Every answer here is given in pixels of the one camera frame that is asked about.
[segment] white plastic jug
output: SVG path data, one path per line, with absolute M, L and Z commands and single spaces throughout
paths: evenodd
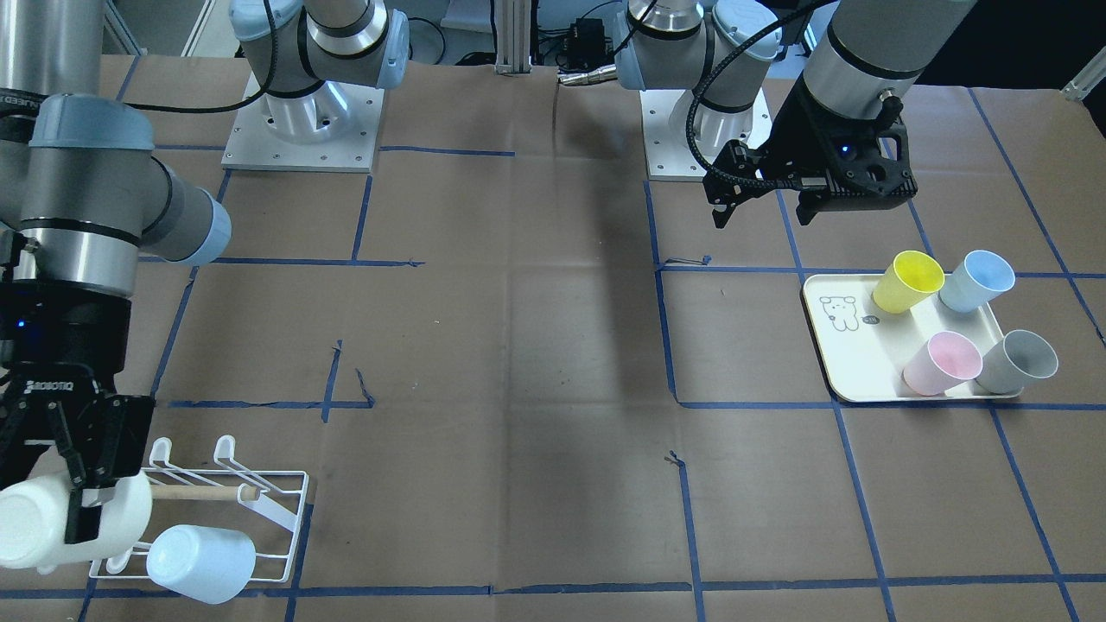
M 65 471 L 41 475 L 0 490 L 0 566 L 50 572 L 61 563 L 107 559 L 142 538 L 153 499 L 144 474 L 125 477 L 104 504 L 100 536 L 65 543 L 70 483 Z

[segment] white cup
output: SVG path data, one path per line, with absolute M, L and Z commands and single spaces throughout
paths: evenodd
M 1010 331 L 983 356 L 975 382 L 991 393 L 1015 393 L 1052 377 L 1060 369 L 1056 351 L 1032 331 Z
M 150 545 L 146 574 L 163 588 L 219 604 L 242 591 L 255 562 L 253 541 L 241 531 L 175 525 Z
M 65 471 L 27 479 L 0 491 L 0 566 L 38 567 L 49 572 L 61 563 L 115 557 L 129 550 L 149 522 L 149 480 L 144 474 L 125 477 L 103 506 L 96 539 L 66 545 L 69 497 Z

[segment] yellow cup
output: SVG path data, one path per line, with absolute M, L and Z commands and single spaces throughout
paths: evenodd
M 888 313 L 902 313 L 937 293 L 943 284 L 945 271 L 937 260 L 925 252 L 904 250 L 879 278 L 872 299 Z

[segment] metal mounting plate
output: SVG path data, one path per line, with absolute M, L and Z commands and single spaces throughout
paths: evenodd
M 246 94 L 257 90 L 257 80 L 251 75 Z M 223 168 L 372 173 L 384 91 L 344 83 L 342 91 L 349 101 L 354 123 L 343 134 L 322 143 L 295 144 L 278 136 L 262 114 L 260 100 L 238 111 L 222 154 Z
M 668 117 L 684 91 L 643 91 L 641 128 L 645 134 L 645 159 L 649 179 L 654 182 L 699 182 L 703 170 L 688 151 L 682 133 L 672 132 Z M 772 132 L 764 91 L 757 93 L 753 102 L 753 129 L 747 144 L 759 147 Z

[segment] wooden dowel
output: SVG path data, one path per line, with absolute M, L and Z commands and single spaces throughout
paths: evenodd
M 244 485 L 242 499 L 255 501 L 261 496 L 257 486 Z M 238 486 L 152 486 L 155 499 L 187 499 L 191 501 L 237 501 Z

